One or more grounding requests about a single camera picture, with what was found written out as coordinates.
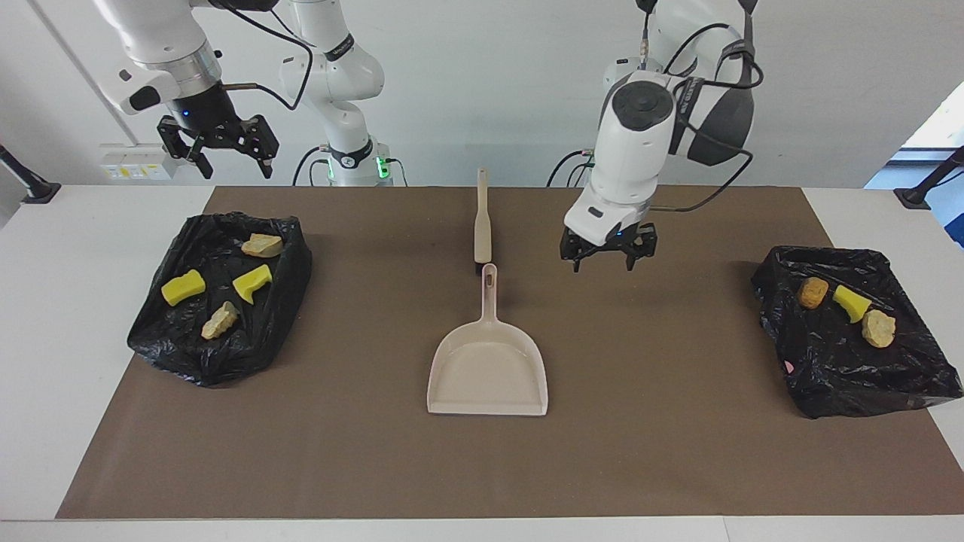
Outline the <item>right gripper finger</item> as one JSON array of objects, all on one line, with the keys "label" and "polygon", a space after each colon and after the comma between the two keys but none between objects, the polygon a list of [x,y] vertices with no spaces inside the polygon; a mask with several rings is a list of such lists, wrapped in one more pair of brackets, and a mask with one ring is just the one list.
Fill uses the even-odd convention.
[{"label": "right gripper finger", "polygon": [[186,133],[193,138],[192,144],[187,144],[182,138],[183,127],[179,126],[174,117],[161,117],[156,126],[166,153],[173,159],[186,160],[196,167],[197,171],[207,180],[213,176],[214,169],[203,150],[206,147],[203,135]]},{"label": "right gripper finger", "polygon": [[254,159],[264,179],[272,178],[272,162],[278,155],[279,141],[268,121],[262,114],[255,114],[251,119],[241,120],[239,126],[239,151]]}]

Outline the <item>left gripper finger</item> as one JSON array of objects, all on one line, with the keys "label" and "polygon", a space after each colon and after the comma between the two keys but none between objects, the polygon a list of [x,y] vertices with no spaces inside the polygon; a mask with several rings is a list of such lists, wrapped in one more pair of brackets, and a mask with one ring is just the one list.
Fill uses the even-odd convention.
[{"label": "left gripper finger", "polygon": [[581,238],[571,229],[564,229],[559,245],[561,260],[571,262],[572,271],[581,270],[581,262],[596,253],[596,245]]},{"label": "left gripper finger", "polygon": [[633,271],[638,260],[653,257],[658,235],[655,225],[633,225],[621,231],[621,251],[626,255],[626,269]]}]

